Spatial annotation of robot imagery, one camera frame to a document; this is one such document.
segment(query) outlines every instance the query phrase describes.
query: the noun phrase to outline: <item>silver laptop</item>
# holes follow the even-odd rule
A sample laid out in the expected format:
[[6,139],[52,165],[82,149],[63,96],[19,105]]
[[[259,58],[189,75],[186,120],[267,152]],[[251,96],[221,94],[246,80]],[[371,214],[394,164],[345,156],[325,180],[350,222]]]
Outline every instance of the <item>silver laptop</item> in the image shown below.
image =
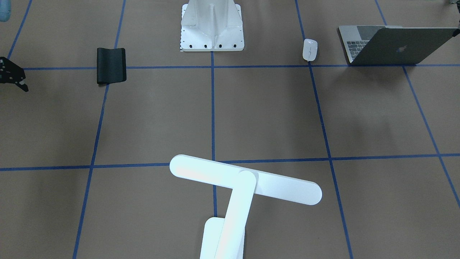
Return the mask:
[[351,65],[418,64],[452,38],[457,28],[339,26]]

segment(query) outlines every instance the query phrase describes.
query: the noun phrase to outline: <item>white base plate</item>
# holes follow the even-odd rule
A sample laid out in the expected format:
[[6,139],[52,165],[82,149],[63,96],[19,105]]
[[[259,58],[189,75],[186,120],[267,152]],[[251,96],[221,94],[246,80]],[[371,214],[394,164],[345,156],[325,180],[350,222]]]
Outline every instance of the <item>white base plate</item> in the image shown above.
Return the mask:
[[[187,6],[188,4],[182,6],[182,17],[184,17]],[[241,6],[237,4],[235,6],[241,17]],[[181,26],[180,51],[241,51],[243,49],[244,37],[242,27],[227,28],[226,31],[218,36],[216,46],[212,46],[210,37],[199,31],[198,28]]]
[[[201,243],[200,259],[214,259],[219,244],[220,234],[224,226],[225,218],[212,217],[206,221],[204,225],[203,243]],[[244,233],[241,237],[240,250],[235,259],[243,259],[244,250]]]

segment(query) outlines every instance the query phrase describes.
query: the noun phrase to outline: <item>white stand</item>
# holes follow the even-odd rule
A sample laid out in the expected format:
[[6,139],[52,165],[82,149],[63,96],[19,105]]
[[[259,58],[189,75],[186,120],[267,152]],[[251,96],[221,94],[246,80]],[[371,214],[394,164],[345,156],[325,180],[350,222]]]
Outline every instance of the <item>white stand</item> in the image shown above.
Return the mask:
[[200,259],[243,258],[244,228],[254,194],[306,205],[322,198],[314,182],[187,155],[175,156],[169,169],[180,178],[233,189],[225,218],[206,221]]
[[233,0],[190,0],[182,6],[183,51],[244,49],[241,7]]

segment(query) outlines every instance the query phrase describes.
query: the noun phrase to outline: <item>floor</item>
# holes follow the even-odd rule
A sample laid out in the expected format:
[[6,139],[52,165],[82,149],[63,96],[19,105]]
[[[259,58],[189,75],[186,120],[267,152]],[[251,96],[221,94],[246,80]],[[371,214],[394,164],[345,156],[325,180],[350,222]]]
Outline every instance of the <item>floor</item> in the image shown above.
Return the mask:
[[[30,91],[0,85],[0,258],[199,258],[230,190],[173,176],[180,153],[321,186],[256,195],[245,258],[458,258],[460,38],[350,67],[337,31],[456,27],[447,0],[237,0],[231,53],[179,51],[186,0],[12,2],[0,55]],[[126,49],[126,82],[96,84],[97,47]]]

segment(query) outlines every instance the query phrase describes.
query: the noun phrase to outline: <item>black object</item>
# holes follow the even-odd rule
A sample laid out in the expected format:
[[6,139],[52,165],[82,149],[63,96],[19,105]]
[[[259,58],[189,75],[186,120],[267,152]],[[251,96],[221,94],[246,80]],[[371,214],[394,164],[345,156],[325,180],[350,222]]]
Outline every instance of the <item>black object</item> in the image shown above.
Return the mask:
[[125,49],[98,47],[98,84],[124,81],[126,81]]
[[5,57],[0,57],[0,83],[13,83],[24,92],[28,92],[29,88],[24,83],[26,74],[24,69]]

